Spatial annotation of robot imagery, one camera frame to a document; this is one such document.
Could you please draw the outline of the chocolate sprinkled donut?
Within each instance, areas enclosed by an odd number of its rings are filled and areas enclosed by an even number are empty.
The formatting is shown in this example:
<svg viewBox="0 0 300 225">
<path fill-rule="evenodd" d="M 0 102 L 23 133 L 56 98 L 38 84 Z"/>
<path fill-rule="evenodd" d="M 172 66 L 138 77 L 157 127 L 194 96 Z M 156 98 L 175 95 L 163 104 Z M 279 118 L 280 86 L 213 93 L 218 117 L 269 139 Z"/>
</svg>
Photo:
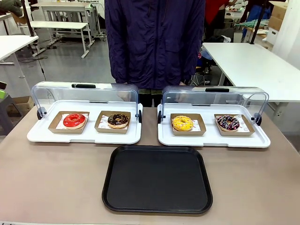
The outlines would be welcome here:
<svg viewBox="0 0 300 225">
<path fill-rule="evenodd" d="M 107 120 L 108 126 L 114 129 L 121 129 L 128 125 L 129 117 L 122 113 L 112 114 Z"/>
</svg>

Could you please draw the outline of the brown cardboard donut tray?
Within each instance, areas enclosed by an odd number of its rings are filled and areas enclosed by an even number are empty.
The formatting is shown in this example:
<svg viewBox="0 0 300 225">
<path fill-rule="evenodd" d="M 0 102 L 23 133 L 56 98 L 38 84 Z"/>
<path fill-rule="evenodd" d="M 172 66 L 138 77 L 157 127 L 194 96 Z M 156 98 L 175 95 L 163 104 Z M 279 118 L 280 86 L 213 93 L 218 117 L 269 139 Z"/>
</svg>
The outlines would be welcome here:
<svg viewBox="0 0 300 225">
<path fill-rule="evenodd" d="M 107 120 L 108 117 L 112 114 L 116 113 L 122 113 L 125 114 L 126 116 L 129 117 L 129 123 L 126 127 L 121 128 L 121 129 L 114 129 L 110 128 L 108 126 Z M 130 124 L 130 119 L 131 119 L 131 113 L 130 112 L 122 112 L 122 111 L 101 111 L 96 123 L 95 123 L 95 129 L 99 133 L 110 133 L 110 134 L 126 134 L 128 129 L 129 129 L 129 124 Z"/>
<path fill-rule="evenodd" d="M 63 125 L 64 118 L 73 113 L 80 113 L 86 117 L 86 122 L 83 127 L 79 129 L 67 129 Z M 81 134 L 89 120 L 89 112 L 81 112 L 81 111 L 59 111 L 57 115 L 54 117 L 52 122 L 50 123 L 48 129 L 54 134 Z"/>
<path fill-rule="evenodd" d="M 230 115 L 238 119 L 240 122 L 240 127 L 237 131 L 223 131 L 221 130 L 220 126 L 217 124 L 216 117 L 222 116 L 222 115 Z M 243 114 L 214 114 L 214 120 L 216 123 L 217 128 L 220 131 L 221 136 L 225 137 L 249 137 L 251 136 L 255 131 L 253 126 L 250 124 L 248 119 Z"/>
<path fill-rule="evenodd" d="M 172 119 L 176 116 L 187 116 L 192 119 L 194 126 L 191 131 L 177 131 L 172 126 Z M 197 113 L 171 113 L 170 115 L 171 128 L 175 136 L 203 136 L 206 132 L 206 126 L 202 119 L 202 116 Z"/>
</svg>

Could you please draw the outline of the yellow glazed sprinkled donut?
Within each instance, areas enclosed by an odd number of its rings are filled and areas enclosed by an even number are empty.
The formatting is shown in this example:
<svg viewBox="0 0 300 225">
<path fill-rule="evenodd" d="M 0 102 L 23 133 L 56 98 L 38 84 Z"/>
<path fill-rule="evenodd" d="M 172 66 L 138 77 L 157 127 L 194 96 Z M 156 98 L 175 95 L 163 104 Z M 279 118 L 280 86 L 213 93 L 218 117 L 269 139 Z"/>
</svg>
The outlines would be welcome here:
<svg viewBox="0 0 300 225">
<path fill-rule="evenodd" d="M 180 115 L 172 119 L 172 126 L 177 131 L 191 131 L 194 123 L 191 118 Z"/>
</svg>

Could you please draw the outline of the black plastic serving tray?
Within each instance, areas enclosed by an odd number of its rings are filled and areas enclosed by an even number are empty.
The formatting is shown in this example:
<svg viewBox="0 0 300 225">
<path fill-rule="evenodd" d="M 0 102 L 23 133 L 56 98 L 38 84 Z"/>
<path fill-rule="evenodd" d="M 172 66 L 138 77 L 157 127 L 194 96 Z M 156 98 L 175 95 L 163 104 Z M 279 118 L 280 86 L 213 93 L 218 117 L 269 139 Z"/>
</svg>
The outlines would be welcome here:
<svg viewBox="0 0 300 225">
<path fill-rule="evenodd" d="M 203 214 L 213 195 L 197 150 L 124 145 L 111 154 L 102 201 L 116 212 Z"/>
</svg>

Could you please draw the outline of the white display tray base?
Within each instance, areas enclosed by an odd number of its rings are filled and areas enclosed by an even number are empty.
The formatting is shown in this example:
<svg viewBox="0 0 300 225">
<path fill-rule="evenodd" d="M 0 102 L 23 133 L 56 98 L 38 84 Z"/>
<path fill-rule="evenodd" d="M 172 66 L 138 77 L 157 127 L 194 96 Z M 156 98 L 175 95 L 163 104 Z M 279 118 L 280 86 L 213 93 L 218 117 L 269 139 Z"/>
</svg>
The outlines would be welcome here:
<svg viewBox="0 0 300 225">
<path fill-rule="evenodd" d="M 159 105 L 157 112 L 165 116 L 158 124 L 158 140 L 167 146 L 214 146 L 214 147 L 237 147 L 237 148 L 267 148 L 270 146 L 270 139 L 263 129 L 250 122 L 254 133 L 250 136 L 222 136 L 217 124 L 215 114 L 244 115 L 248 121 L 251 113 L 241 105 L 217 105 L 192 106 L 191 104 L 166 103 Z M 196 135 L 174 135 L 171 125 L 171 114 L 197 113 L 201 115 L 206 127 L 202 136 Z"/>
<path fill-rule="evenodd" d="M 89 120 L 81 134 L 54 134 L 48 127 L 59 111 L 89 112 Z M 95 129 L 96 120 L 101 111 L 118 111 L 116 103 L 108 104 L 73 104 L 57 102 L 51 105 L 48 114 L 40 119 L 28 132 L 31 142 L 49 143 L 100 143 L 100 144 L 134 144 L 140 140 L 142 124 L 133 115 L 133 109 L 124 107 L 122 112 L 130 112 L 131 119 L 126 134 L 99 133 Z"/>
</svg>

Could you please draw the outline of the red glazed donut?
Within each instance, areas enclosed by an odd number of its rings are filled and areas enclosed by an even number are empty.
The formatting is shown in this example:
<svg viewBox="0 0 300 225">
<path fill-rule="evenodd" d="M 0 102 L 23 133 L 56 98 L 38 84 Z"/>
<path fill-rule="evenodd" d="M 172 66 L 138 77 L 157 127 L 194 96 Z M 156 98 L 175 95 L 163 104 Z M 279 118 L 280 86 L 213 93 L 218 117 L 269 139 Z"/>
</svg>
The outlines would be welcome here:
<svg viewBox="0 0 300 225">
<path fill-rule="evenodd" d="M 80 113 L 67 115 L 63 120 L 63 125 L 67 129 L 79 129 L 84 126 L 86 117 Z"/>
</svg>

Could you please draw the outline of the person in navy jacket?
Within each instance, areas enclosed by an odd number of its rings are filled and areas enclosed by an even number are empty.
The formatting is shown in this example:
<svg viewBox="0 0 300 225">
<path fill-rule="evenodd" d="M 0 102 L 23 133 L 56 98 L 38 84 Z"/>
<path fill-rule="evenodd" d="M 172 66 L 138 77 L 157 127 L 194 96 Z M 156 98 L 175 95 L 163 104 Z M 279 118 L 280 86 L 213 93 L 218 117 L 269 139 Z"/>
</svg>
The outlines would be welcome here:
<svg viewBox="0 0 300 225">
<path fill-rule="evenodd" d="M 139 89 L 144 107 L 167 86 L 189 85 L 204 32 L 205 0 L 105 0 L 112 77 Z"/>
</svg>

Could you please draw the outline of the white bench table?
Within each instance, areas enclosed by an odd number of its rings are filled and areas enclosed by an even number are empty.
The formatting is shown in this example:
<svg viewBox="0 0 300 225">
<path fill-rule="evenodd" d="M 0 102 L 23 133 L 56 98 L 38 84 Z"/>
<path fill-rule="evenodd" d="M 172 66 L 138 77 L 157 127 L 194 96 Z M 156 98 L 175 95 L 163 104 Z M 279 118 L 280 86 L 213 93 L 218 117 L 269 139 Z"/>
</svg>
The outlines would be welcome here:
<svg viewBox="0 0 300 225">
<path fill-rule="evenodd" d="M 53 36 L 53 33 L 54 33 L 53 29 L 55 29 L 55 30 L 62 30 L 62 29 L 79 30 L 79 32 L 81 34 L 83 51 L 84 51 L 83 55 L 81 56 L 82 59 L 84 59 L 87 56 L 87 54 L 89 53 L 89 50 L 86 49 L 86 45 L 85 45 L 85 38 L 83 35 L 84 29 L 87 29 L 88 36 L 89 36 L 88 47 L 90 48 L 94 43 L 94 41 L 92 41 L 92 38 L 91 38 L 89 24 L 86 22 L 32 21 L 32 22 L 30 22 L 30 25 L 32 28 L 47 29 L 47 31 L 49 33 L 49 37 L 50 37 L 49 46 L 52 46 L 54 43 L 56 43 L 58 41 L 58 39 Z"/>
</svg>

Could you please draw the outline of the cardboard box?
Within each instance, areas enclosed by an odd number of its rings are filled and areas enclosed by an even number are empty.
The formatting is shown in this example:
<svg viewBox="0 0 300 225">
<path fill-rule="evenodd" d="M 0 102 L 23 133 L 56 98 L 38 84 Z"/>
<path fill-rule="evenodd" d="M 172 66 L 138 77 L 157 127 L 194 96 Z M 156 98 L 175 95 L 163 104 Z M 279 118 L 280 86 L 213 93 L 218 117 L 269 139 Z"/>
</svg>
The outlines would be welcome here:
<svg viewBox="0 0 300 225">
<path fill-rule="evenodd" d="M 17 106 L 17 109 L 25 116 L 33 107 L 34 101 L 31 96 L 25 97 L 14 97 L 12 98 L 13 102 Z M 12 104 L 7 107 L 7 114 L 10 117 L 19 117 L 21 114 Z"/>
<path fill-rule="evenodd" d="M 273 6 L 273 10 L 269 19 L 269 28 L 280 31 L 288 7 L 288 2 L 269 1 L 269 3 Z"/>
</svg>

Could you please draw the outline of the white desk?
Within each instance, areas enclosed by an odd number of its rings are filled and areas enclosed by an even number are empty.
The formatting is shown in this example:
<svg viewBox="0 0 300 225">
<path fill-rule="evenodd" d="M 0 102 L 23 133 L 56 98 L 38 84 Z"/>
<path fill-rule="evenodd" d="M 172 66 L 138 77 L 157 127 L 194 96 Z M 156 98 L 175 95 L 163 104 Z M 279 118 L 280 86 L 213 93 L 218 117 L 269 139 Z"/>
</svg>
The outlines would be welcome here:
<svg viewBox="0 0 300 225">
<path fill-rule="evenodd" d="M 32 5 L 41 10 L 42 21 L 88 23 L 92 41 L 106 40 L 106 35 L 101 31 L 97 7 L 89 2 L 78 1 L 47 1 Z M 55 30 L 53 36 L 60 38 L 81 38 L 79 30 Z M 87 29 L 83 31 L 84 38 L 89 39 Z"/>
</svg>

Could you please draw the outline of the black pole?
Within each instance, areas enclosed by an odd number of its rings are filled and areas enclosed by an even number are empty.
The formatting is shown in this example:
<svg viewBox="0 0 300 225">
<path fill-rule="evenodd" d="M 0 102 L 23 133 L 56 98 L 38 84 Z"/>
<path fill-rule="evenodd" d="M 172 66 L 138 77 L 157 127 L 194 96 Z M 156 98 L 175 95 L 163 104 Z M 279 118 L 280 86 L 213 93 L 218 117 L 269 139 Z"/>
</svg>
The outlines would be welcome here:
<svg viewBox="0 0 300 225">
<path fill-rule="evenodd" d="M 264 12 L 265 12 L 265 9 L 266 9 L 267 2 L 268 2 L 268 0 L 263 0 L 261 12 L 260 12 L 259 17 L 258 17 L 258 19 L 257 19 L 257 21 L 256 21 L 256 24 L 255 24 L 255 27 L 254 27 L 254 32 L 253 32 L 251 41 L 249 42 L 251 45 L 254 44 L 255 37 L 256 37 L 257 32 L 258 32 L 258 30 L 259 30 L 259 26 L 260 26 L 261 20 L 262 20 L 262 18 L 263 18 L 263 15 L 264 15 Z"/>
<path fill-rule="evenodd" d="M 29 20 L 29 17 L 28 17 L 26 5 L 25 5 L 25 0 L 21 0 L 21 3 L 22 3 L 22 7 L 23 7 L 24 17 L 25 17 L 25 20 L 26 20 L 26 23 L 28 25 L 28 29 L 29 29 L 29 32 L 30 32 L 30 36 L 33 37 L 35 35 L 34 35 L 34 31 L 31 27 L 30 20 Z"/>
</svg>

